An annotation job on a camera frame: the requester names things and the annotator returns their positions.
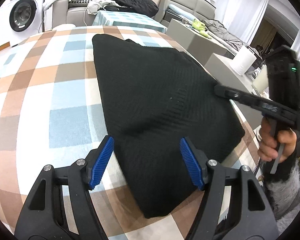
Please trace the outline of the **grey fuzzy sleeve forearm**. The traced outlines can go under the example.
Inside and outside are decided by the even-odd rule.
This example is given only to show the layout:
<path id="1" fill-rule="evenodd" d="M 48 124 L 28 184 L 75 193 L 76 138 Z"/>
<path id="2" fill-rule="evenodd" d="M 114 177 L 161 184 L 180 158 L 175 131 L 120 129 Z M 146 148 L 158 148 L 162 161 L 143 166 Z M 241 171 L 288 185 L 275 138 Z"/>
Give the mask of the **grey fuzzy sleeve forearm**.
<path id="1" fill-rule="evenodd" d="M 282 234 L 300 211 L 300 170 L 296 153 L 280 163 L 275 174 L 266 173 L 263 184 L 277 229 Z"/>

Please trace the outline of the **person right hand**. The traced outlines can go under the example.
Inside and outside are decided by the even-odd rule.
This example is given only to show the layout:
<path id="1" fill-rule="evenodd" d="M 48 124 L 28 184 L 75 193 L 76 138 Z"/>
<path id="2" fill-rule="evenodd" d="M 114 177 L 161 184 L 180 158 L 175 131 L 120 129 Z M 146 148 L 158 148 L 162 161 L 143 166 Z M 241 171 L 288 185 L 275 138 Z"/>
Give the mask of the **person right hand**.
<path id="1" fill-rule="evenodd" d="M 276 150 L 278 144 L 284 144 L 284 149 L 279 163 L 284 162 L 290 157 L 296 148 L 297 136 L 292 129 L 279 131 L 277 138 L 271 136 L 271 126 L 266 117 L 263 117 L 260 129 L 260 146 L 258 149 L 259 157 L 266 162 L 270 162 L 278 157 Z"/>

